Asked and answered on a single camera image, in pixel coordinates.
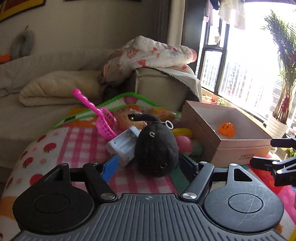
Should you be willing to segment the packaged round bread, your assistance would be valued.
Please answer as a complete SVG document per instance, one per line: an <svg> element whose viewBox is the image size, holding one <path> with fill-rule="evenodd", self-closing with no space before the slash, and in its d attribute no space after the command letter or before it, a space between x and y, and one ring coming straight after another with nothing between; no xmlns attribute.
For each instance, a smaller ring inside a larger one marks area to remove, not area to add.
<svg viewBox="0 0 296 241"><path fill-rule="evenodd" d="M140 112L130 108L116 110L114 112L114 116L117 120L117 125L119 129L122 131L125 131L131 126L135 126L139 131L141 131L143 128L145 128L147 126L145 121L133 121L133 120L129 120L128 118L129 114L138 114L138 113Z"/></svg>

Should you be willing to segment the pink plastic ball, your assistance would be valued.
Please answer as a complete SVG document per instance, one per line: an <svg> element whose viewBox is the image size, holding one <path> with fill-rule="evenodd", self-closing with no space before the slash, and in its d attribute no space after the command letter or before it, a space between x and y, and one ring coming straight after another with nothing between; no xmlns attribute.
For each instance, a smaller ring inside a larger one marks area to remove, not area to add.
<svg viewBox="0 0 296 241"><path fill-rule="evenodd" d="M186 136L176 136L177 145L179 148L179 153L191 153L193 151L193 142L189 137Z"/></svg>

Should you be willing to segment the green plastic ball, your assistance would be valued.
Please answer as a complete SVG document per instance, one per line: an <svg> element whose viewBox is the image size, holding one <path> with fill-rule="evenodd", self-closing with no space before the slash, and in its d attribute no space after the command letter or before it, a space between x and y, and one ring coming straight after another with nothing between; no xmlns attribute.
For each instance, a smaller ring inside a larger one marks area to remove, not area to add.
<svg viewBox="0 0 296 241"><path fill-rule="evenodd" d="M203 145L200 141L193 140L193 150L191 155L192 156L201 156L203 153Z"/></svg>

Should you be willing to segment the grey neck pillow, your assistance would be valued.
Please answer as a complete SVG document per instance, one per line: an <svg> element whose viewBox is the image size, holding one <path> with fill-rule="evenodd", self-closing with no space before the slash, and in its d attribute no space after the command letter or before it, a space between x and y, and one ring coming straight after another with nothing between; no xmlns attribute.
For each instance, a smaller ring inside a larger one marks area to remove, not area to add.
<svg viewBox="0 0 296 241"><path fill-rule="evenodd" d="M11 59L16 60L18 58L29 56L34 47L34 42L35 36L32 30L26 28L20 32L11 44Z"/></svg>

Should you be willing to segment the orange plush toy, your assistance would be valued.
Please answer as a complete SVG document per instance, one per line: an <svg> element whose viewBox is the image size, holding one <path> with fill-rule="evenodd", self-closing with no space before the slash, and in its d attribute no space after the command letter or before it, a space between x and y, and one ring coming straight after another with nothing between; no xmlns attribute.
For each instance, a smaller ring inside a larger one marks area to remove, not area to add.
<svg viewBox="0 0 296 241"><path fill-rule="evenodd" d="M0 64L4 64L11 61L10 54L4 54L0 56Z"/></svg>

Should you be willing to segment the potted palm plant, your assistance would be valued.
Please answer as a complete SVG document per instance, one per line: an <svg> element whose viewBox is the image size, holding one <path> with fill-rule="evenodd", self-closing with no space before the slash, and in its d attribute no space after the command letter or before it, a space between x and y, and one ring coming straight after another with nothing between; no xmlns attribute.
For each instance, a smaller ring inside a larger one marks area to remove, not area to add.
<svg viewBox="0 0 296 241"><path fill-rule="evenodd" d="M295 89L295 25L281 20L273 11L264 20L264 29L270 31L278 46L281 77L281 94L273 114L268 117L266 130L273 138L282 138L288 129L287 119Z"/></svg>

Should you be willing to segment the pink cardboard box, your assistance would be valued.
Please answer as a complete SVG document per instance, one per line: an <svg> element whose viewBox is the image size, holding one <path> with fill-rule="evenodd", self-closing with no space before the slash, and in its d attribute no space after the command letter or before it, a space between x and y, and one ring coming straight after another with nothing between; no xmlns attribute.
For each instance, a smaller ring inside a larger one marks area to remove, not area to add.
<svg viewBox="0 0 296 241"><path fill-rule="evenodd" d="M218 131L225 122L235 127L231 138ZM271 149L271 136L236 108L186 101L180 123L193 132L193 139L202 143L199 159L215 167L246 165L254 156L266 157Z"/></svg>

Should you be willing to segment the black plush toy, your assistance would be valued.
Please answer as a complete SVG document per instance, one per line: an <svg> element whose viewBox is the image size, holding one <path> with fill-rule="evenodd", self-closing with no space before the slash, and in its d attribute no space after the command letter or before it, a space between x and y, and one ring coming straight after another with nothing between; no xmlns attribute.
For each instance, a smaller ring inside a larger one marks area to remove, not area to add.
<svg viewBox="0 0 296 241"><path fill-rule="evenodd" d="M146 121L134 150L134 160L140 173L154 177L165 176L179 164L179 148L170 121L161 121L149 113L128 114L130 121Z"/></svg>

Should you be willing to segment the pink plastic strainer scoop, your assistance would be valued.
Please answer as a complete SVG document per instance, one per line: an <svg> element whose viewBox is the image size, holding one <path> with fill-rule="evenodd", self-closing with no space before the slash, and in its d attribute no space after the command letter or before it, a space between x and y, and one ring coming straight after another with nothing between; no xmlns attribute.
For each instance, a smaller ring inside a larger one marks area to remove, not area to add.
<svg viewBox="0 0 296 241"><path fill-rule="evenodd" d="M86 107L93 111L97 115L96 128L99 134L107 141L112 140L117 135L113 131L113 127L116 123L116 118L106 108L97 108L92 102L84 96L79 89L73 89L72 93L75 98L81 101Z"/></svg>

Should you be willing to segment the folded beige blanket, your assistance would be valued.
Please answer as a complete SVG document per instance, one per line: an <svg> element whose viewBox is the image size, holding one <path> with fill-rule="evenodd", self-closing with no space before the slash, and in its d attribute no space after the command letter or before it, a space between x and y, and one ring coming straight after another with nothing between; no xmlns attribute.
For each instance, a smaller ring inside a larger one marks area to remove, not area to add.
<svg viewBox="0 0 296 241"><path fill-rule="evenodd" d="M54 71L31 80L21 90L19 101L24 106L79 104L73 89L89 100L101 101L106 85L100 80L100 71Z"/></svg>

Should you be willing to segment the floral blanket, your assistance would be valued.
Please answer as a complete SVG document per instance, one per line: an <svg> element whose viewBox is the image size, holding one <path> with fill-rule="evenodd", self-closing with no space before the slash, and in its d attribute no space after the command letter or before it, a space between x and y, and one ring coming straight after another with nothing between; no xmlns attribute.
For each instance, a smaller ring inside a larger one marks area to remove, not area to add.
<svg viewBox="0 0 296 241"><path fill-rule="evenodd" d="M110 55L103 67L102 81L118 85L130 77L134 70L152 68L180 81L201 101L200 80L189 67L196 60L196 51L187 46L167 45L137 36Z"/></svg>

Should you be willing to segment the white battery holder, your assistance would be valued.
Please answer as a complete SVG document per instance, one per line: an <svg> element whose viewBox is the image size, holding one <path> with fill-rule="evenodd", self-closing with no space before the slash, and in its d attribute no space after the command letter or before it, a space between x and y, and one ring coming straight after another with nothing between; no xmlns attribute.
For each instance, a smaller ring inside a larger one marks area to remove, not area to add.
<svg viewBox="0 0 296 241"><path fill-rule="evenodd" d="M139 134L140 131L131 126L106 144L105 147L110 154L118 155L120 166L125 167L133 160Z"/></svg>

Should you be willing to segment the packaged bun yellow label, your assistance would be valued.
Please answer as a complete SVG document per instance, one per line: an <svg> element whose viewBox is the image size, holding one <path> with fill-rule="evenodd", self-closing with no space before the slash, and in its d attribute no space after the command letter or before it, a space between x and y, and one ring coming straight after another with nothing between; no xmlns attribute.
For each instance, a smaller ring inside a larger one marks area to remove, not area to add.
<svg viewBox="0 0 296 241"><path fill-rule="evenodd" d="M176 114L162 107L150 108L147 113L156 116L161 121L172 121L176 118Z"/></svg>

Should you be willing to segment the colourful play mat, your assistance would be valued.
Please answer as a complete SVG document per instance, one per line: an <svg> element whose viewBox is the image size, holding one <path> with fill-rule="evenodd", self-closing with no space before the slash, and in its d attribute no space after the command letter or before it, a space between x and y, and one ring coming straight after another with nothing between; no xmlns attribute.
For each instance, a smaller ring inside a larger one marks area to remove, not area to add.
<svg viewBox="0 0 296 241"><path fill-rule="evenodd" d="M134 93L118 95L98 107L105 107L113 114L120 110L146 111L158 104ZM20 155L13 168L1 197L1 240L11 240L19 232L13 216L13 203L27 188L40 180L47 172L61 163L70 168L80 168L89 162L102 163L110 154L105 148L107 141L98 133L95 122L97 116L91 112L74 108L73 115L60 121L51 131L33 141ZM295 189L291 186L275 187L267 172L243 165L248 172L262 181L283 202L285 211L276 228L287 240L295 240L295 209L293 207ZM189 184L179 168L164 177L147 177L140 174L135 165L118 167L108 182L110 187L122 193L176 193Z"/></svg>

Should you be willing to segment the yellow corn toy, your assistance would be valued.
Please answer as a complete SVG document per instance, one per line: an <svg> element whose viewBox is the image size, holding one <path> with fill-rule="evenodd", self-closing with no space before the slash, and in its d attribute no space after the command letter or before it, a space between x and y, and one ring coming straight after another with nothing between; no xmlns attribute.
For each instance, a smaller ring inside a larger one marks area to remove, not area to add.
<svg viewBox="0 0 296 241"><path fill-rule="evenodd" d="M191 138L193 136L193 132L189 128L174 128L171 131L175 137L185 136Z"/></svg>

